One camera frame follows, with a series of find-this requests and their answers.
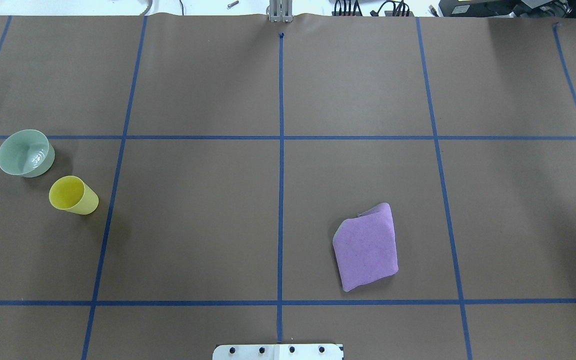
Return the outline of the purple cloth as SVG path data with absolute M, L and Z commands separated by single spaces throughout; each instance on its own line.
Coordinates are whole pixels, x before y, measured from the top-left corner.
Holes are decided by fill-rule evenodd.
M 345 219 L 335 231 L 332 244 L 344 292 L 399 271 L 393 212 L 387 202 Z

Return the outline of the yellow plastic cup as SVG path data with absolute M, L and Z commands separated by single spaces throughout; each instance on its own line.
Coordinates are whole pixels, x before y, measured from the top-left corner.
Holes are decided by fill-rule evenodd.
M 50 187 L 48 198 L 54 208 L 77 215 L 89 215 L 99 205 L 96 192 L 74 175 L 58 178 Z

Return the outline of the light green bowl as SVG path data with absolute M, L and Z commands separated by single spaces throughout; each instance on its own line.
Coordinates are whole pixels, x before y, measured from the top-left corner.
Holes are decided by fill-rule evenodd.
M 13 133 L 0 146 L 0 170 L 11 176 L 39 177 L 54 164 L 56 151 L 46 135 L 35 129 Z

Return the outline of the aluminium frame post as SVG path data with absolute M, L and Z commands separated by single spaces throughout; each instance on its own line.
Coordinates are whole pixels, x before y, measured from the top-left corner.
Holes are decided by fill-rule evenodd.
M 270 23 L 292 23 L 294 19 L 292 0 L 270 0 L 267 7 Z

